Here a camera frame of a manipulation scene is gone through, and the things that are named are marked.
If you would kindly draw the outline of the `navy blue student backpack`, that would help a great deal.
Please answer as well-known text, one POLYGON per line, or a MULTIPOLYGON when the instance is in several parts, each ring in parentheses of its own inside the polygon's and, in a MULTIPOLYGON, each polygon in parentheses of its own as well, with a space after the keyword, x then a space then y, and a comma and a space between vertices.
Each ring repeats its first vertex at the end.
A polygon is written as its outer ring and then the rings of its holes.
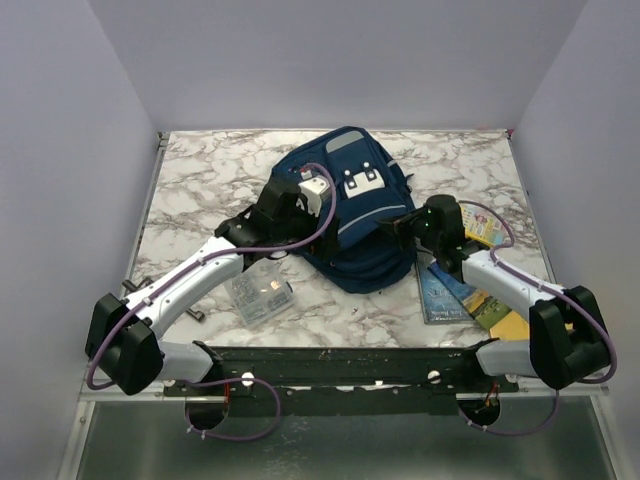
POLYGON ((350 294, 372 293, 402 280, 416 261, 416 249, 402 251, 377 224, 415 210, 396 160, 368 131, 345 126, 292 150, 271 174, 300 182, 301 169, 310 163, 323 166, 336 187, 341 251, 331 260, 306 261, 350 294))

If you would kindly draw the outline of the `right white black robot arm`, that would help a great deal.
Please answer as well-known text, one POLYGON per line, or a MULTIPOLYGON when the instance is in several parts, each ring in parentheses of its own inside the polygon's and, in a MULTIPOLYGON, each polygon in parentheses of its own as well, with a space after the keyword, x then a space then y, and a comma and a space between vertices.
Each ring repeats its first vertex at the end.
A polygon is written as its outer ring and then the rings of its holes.
POLYGON ((476 358, 460 367, 462 384, 480 392, 496 376, 517 375, 562 390, 610 380, 618 356, 594 294, 544 281, 500 258, 500 248, 514 246, 514 235, 500 246, 474 238, 465 229, 461 206, 451 195, 434 195, 421 208, 383 219, 379 226, 403 248, 421 245, 441 270, 486 291, 527 322, 528 339, 478 347, 476 358))

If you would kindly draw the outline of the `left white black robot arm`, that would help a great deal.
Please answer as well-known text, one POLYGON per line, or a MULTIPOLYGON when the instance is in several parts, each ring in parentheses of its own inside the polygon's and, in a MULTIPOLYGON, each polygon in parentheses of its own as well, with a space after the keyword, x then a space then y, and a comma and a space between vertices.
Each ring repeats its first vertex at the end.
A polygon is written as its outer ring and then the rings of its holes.
POLYGON ((326 174, 271 178, 258 201, 223 221, 198 250, 151 284, 118 298, 106 294, 92 313, 85 353, 89 389, 116 386, 135 395, 155 381, 187 382, 201 395, 222 380, 213 351, 164 339, 174 322, 210 291, 257 261, 314 244, 335 218, 337 193, 326 174))

